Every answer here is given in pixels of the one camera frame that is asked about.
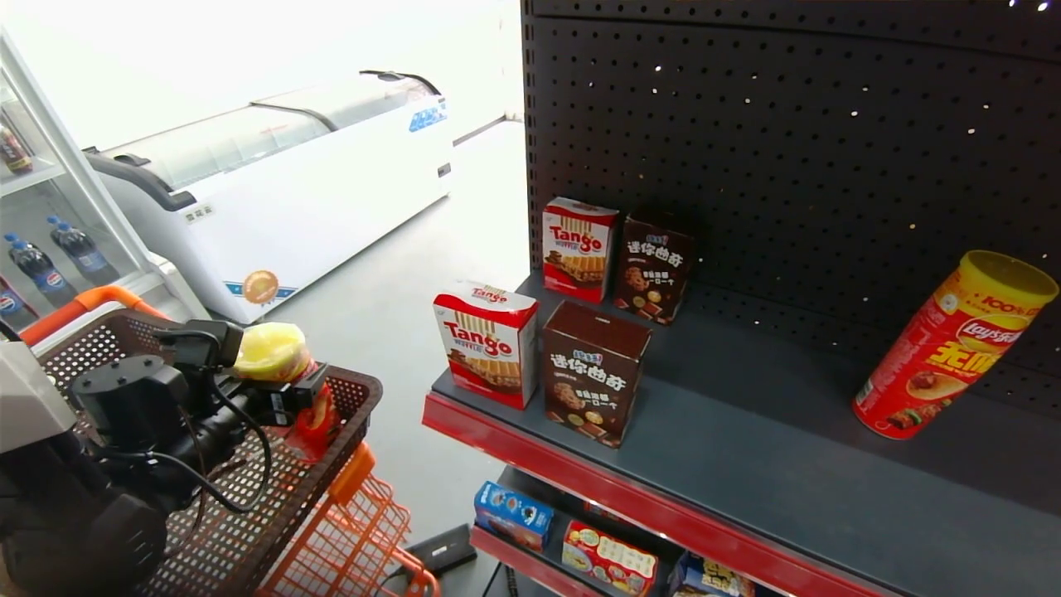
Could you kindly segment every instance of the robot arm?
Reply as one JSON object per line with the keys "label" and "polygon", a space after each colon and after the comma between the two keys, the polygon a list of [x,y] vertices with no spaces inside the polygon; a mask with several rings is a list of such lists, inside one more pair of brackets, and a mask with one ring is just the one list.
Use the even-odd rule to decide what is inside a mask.
{"label": "robot arm", "polygon": [[33,595],[117,595],[150,577],[163,558],[169,514],[207,492],[236,505],[207,480],[254,431],[256,420],[288,425],[312,405],[327,366],[296,386],[227,372],[243,331],[192,321],[158,334],[172,366],[131,356],[86,372],[70,403],[102,443],[74,431],[71,404],[30,349],[0,343],[0,540],[11,579]]}

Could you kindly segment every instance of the black pegboard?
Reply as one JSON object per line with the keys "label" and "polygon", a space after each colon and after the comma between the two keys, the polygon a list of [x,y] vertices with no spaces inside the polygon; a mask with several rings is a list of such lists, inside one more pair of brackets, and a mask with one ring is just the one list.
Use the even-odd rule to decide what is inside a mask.
{"label": "black pegboard", "polygon": [[[1059,13],[527,0],[533,265],[555,195],[663,204],[701,224],[686,309],[870,361],[970,248],[1061,278]],[[1061,419],[1059,330],[979,391]]]}

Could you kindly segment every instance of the brown plastic basket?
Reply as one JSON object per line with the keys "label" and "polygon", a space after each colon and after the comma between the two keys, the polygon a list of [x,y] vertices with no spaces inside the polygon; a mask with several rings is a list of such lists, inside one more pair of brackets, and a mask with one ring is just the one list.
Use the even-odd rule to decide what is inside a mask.
{"label": "brown plastic basket", "polygon": [[[129,355],[160,352],[152,333],[177,324],[128,310],[111,312],[40,357],[45,371],[65,393],[77,375]],[[273,479],[258,507],[248,514],[231,513],[207,497],[198,531],[184,550],[159,566],[135,595],[250,595],[313,510],[328,486],[368,432],[368,415],[383,389],[375,377],[335,367],[328,384],[335,398],[343,429],[316,464],[295,458],[282,442],[273,442]],[[79,431],[91,434],[82,423]],[[248,499],[262,474],[261,446],[249,437],[237,451],[247,464],[214,480],[237,502]],[[184,537],[195,520],[197,504],[170,515],[171,539]]]}

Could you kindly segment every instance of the red shelf edge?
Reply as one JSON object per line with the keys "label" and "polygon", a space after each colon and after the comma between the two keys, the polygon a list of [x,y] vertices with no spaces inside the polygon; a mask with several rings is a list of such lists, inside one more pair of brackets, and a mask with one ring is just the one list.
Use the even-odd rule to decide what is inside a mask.
{"label": "red shelf edge", "polygon": [[[428,393],[422,424],[568,493],[592,499],[642,528],[772,589],[799,597],[894,595],[845,572],[824,567],[784,546],[753,537],[441,394]],[[534,560],[539,567],[544,566],[530,556],[522,554],[522,557]],[[509,565],[537,579],[528,570]]]}
{"label": "red shelf edge", "polygon": [[586,583],[578,582],[550,564],[476,526],[471,528],[471,544],[476,549],[493,556],[502,564],[518,570],[521,575],[557,595],[601,597],[599,592],[594,591]]}

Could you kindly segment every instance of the gray floor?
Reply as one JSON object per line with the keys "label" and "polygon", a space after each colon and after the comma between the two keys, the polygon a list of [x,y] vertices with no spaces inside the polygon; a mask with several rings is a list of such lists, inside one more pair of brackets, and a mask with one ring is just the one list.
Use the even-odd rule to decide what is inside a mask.
{"label": "gray floor", "polygon": [[[421,426],[420,416],[424,394],[446,369],[431,311],[439,288],[468,278],[515,289],[528,274],[525,172],[522,123],[504,122],[462,143],[449,197],[267,318],[301,328],[316,358],[383,383],[368,442],[376,475],[413,513],[413,543],[471,522],[475,490],[503,469]],[[447,575],[445,593],[482,594],[494,565],[481,555]]]}

